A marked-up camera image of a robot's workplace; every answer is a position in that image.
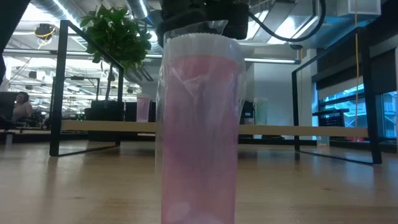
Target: ceiling duct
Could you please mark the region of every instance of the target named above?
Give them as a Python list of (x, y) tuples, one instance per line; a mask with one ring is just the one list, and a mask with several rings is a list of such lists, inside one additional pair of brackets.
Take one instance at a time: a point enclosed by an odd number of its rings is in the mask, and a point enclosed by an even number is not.
[(134, 18), (143, 19), (149, 14), (149, 6), (146, 0), (126, 0)]
[(71, 0), (31, 0), (37, 9), (55, 17), (56, 19), (67, 19), (79, 26), (81, 17), (85, 13)]

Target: black metal frame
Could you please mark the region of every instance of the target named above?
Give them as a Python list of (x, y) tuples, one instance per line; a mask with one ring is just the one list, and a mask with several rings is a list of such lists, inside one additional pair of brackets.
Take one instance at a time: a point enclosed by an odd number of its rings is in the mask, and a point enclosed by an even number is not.
[(30, 0), (2, 1), (0, 19), (7, 22), (2, 25), (0, 32), (0, 85), (6, 74), (6, 64), (2, 54), (29, 3)]
[(341, 159), (344, 161), (350, 162), (358, 162), (362, 164), (381, 164), (382, 157), (381, 152), (379, 149), (379, 141), (378, 141), (378, 133), (377, 133), (377, 113), (376, 113), (376, 94), (373, 90), (373, 82), (372, 82), (372, 75), (371, 75), (371, 66), (370, 66), (370, 56), (369, 56), (369, 42), (368, 42), (368, 35), (367, 35), (367, 28), (365, 27), (358, 27), (355, 30), (351, 31), (349, 34), (345, 35), (339, 41), (334, 43), (329, 48), (325, 49), (323, 52), (311, 58), (311, 60), (304, 63), (298, 69), (292, 72), (292, 90), (293, 90), (293, 121), (294, 126), (299, 125), (299, 98), (297, 92), (297, 73), (298, 71), (302, 70), (303, 68), (309, 66), (311, 63), (316, 62), (320, 58), (326, 56), (331, 51), (337, 49), (341, 45), (343, 45), (347, 40), (350, 38), (355, 37), (358, 35), (358, 47), (360, 52), (360, 65), (362, 76), (363, 76), (363, 84), (364, 84), (364, 95), (365, 95), (365, 102), (366, 102), (366, 112), (367, 112), (367, 120), (368, 120), (368, 133), (369, 133), (369, 140), (370, 140), (370, 147), (372, 153), (372, 160), (373, 162), (367, 161), (357, 161), (352, 159), (347, 159), (345, 157), (340, 156), (329, 156), (324, 154), (319, 154), (315, 152), (304, 152), (300, 150), (300, 137), (294, 136), (294, 148), (296, 152), (303, 152), (307, 154), (311, 154), (314, 156), (322, 156), (322, 157), (329, 157), (333, 159)]
[(114, 66), (119, 69), (119, 83), (118, 83), (118, 112), (120, 121), (123, 120), (123, 66), (116, 61), (109, 53), (107, 53), (101, 46), (99, 46), (94, 40), (88, 37), (83, 31), (77, 26), (73, 25), (68, 20), (62, 20), (60, 23), (59, 30), (59, 42), (57, 52), (57, 70), (55, 76), (55, 83), (53, 85), (53, 106), (52, 106), (52, 119), (51, 119), (51, 142), (50, 142), (50, 156), (69, 156), (74, 154), (80, 154), (85, 152), (98, 151), (102, 149), (108, 149), (111, 147), (118, 147), (120, 140), (117, 139), (115, 145), (106, 147), (97, 147), (87, 149), (84, 151), (70, 152), (65, 154), (59, 154), (60, 146), (60, 135), (61, 135), (61, 124), (62, 124), (62, 100), (63, 100), (63, 82), (65, 80), (65, 67), (67, 60), (67, 46), (68, 46), (68, 29), (69, 27), (74, 30), (80, 37), (85, 39), (90, 45), (95, 47), (104, 57), (106, 57)]

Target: office ceiling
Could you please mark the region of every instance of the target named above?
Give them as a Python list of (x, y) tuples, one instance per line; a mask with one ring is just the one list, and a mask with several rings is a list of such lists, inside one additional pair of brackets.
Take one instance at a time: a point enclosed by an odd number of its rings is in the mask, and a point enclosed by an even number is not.
[[(100, 5), (106, 7), (121, 8), (126, 7), (126, 0), (42, 0), (48, 4), (55, 4), (58, 2), (64, 6), (64, 10), (70, 13), (76, 20), (80, 16), (88, 14), (89, 11), (98, 9)], [(322, 48), (327, 47), (334, 41), (345, 35), (347, 32), (353, 29), (354, 20), (352, 15), (339, 15), (338, 3), (340, 0), (327, 0), (327, 15), (326, 21), (322, 25), (322, 28), (317, 35), (312, 37), (302, 44), (305, 48)], [(39, 24), (51, 24), (54, 27), (59, 27), (59, 14), (54, 14), (50, 11), (43, 10), (37, 2), (39, 0), (32, 0), (31, 4), (27, 8), (23, 18), (21, 19), (17, 29), (14, 32), (7, 48), (8, 49), (38, 49), (41, 40), (36, 38), (33, 31)], [(312, 30), (316, 23), (317, 18), (313, 17), (313, 12), (318, 12), (319, 8), (317, 4), (314, 4), (313, 0), (298, 0), (298, 1), (278, 1), (278, 0), (251, 0), (241, 1), (248, 2), (251, 6), (251, 11), (257, 17), (261, 18), (265, 25), (270, 27), (274, 32), (279, 35), (292, 37), (296, 34), (304, 24), (310, 20), (314, 20), (305, 32), (301, 36), (306, 35)], [(156, 0), (148, 0), (150, 6), (150, 15), (159, 15), (160, 3)], [(371, 22), (377, 16), (361, 16), (359, 21), (362, 25)], [(149, 30), (154, 30), (155, 27), (148, 26)], [(253, 21), (249, 22), (249, 32), (247, 40), (240, 40), (245, 56), (246, 57), (269, 57), (269, 58), (281, 58), (281, 59), (296, 59), (297, 51), (292, 50), (286, 43), (280, 42), (273, 39), (268, 33), (258, 28)], [(153, 51), (151, 54), (161, 54), (162, 49), (153, 41)], [(73, 32), (70, 32), (68, 39), (68, 51), (84, 52), (86, 42)], [(51, 42), (41, 46), (41, 50), (57, 50), (58, 49), (58, 35), (55, 31)], [(5, 54), (8, 65), (12, 68), (12, 72), (8, 75), (11, 81), (12, 91), (27, 91), (32, 95), (32, 102), (35, 104), (43, 104), (43, 110), (48, 107), (49, 96), (51, 94), (51, 83), (52, 77), (55, 75), (56, 57), (54, 55), (47, 55), (44, 58), (38, 57), (34, 54)], [(156, 82), (159, 76), (161, 59), (147, 58), (144, 61), (144, 68), (148, 71), (148, 74)], [(109, 65), (105, 64), (103, 70), (109, 71)], [(82, 57), (81, 59), (68, 59), (67, 60), (67, 72), (66, 76), (70, 77), (73, 75), (85, 76), (90, 78), (100, 78), (100, 95), (104, 95), (106, 87), (107, 72), (104, 72), (98, 64), (91, 63), (90, 59)], [(45, 74), (41, 80), (29, 78), (29, 73), (39, 71), (40, 74)], [(128, 78), (124, 81), (124, 95), (125, 99), (134, 101), (135, 93), (140, 93), (141, 90), (139, 85), (148, 82), (145, 78), (138, 80), (133, 74), (129, 74)], [(70, 107), (66, 106), (65, 111), (74, 113), (87, 107), (95, 94), (95, 85), (90, 80), (84, 81), (71, 81), (67, 83), (70, 86), (78, 85), (73, 91), (65, 86), (65, 95), (71, 94), (73, 96), (66, 97), (65, 100), (71, 101), (68, 103)], [(112, 86), (117, 86), (118, 83), (113, 82)], [(134, 94), (128, 94), (127, 88), (134, 87)], [(111, 90), (112, 97), (117, 95), (117, 89)]]

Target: ceiling light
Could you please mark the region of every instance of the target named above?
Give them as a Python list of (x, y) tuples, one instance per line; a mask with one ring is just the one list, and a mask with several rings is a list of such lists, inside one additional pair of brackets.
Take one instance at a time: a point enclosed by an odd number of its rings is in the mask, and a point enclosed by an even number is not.
[(147, 54), (147, 58), (162, 58), (163, 55), (157, 55), (157, 54)]
[(245, 62), (259, 62), (259, 63), (288, 63), (295, 64), (296, 60), (274, 59), (274, 58), (245, 58)]
[[(266, 19), (267, 15), (268, 15), (268, 10), (262, 11), (262, 12), (258, 12), (256, 13), (256, 17), (261, 21), (264, 22), (264, 20)], [(248, 34), (246, 36), (245, 40), (249, 40), (252, 39), (255, 34), (257, 34), (257, 31), (259, 30), (260, 25), (255, 22), (255, 21), (250, 21), (248, 22)]]
[(35, 32), (13, 32), (13, 35), (34, 35)]
[[(40, 97), (51, 97), (51, 93), (29, 93), (30, 96), (40, 96)], [(85, 100), (95, 100), (96, 95), (79, 95), (79, 94), (71, 94), (71, 93), (64, 93), (63, 97), (75, 97), (76, 99), (85, 99)], [(98, 96), (99, 100), (105, 100), (104, 95)], [(137, 96), (136, 95), (123, 95), (123, 101), (124, 100), (136, 100)]]

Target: window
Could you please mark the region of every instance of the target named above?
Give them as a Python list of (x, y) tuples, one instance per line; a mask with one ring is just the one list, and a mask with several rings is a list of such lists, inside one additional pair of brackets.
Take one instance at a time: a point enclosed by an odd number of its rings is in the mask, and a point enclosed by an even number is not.
[[(363, 84), (361, 84), (358, 86), (358, 94), (363, 93), (363, 92), (364, 92), (364, 88), (363, 88)], [(352, 87), (352, 88), (349, 88), (348, 90), (342, 91), (341, 93), (337, 93), (332, 96), (328, 96), (325, 99), (323, 99), (323, 101), (328, 102), (331, 100), (337, 100), (337, 99), (344, 98), (347, 96), (354, 96), (355, 94), (356, 94), (356, 87)]]
[(384, 136), (386, 138), (397, 137), (397, 92), (392, 91), (382, 96)]
[[(326, 110), (349, 109), (349, 112), (344, 113), (344, 124), (347, 128), (355, 127), (355, 108), (355, 99), (325, 106)], [(366, 128), (368, 126), (368, 121), (366, 120), (365, 98), (358, 99), (357, 117), (358, 127)]]
[[(368, 126), (368, 121), (366, 117), (366, 104), (365, 97), (363, 95), (364, 87), (363, 84), (358, 86), (358, 127), (366, 128)], [(323, 99), (323, 110), (340, 110), (349, 109), (349, 112), (344, 113), (344, 123), (345, 127), (353, 128), (355, 127), (355, 94), (356, 86), (349, 88), (340, 93), (328, 96)]]

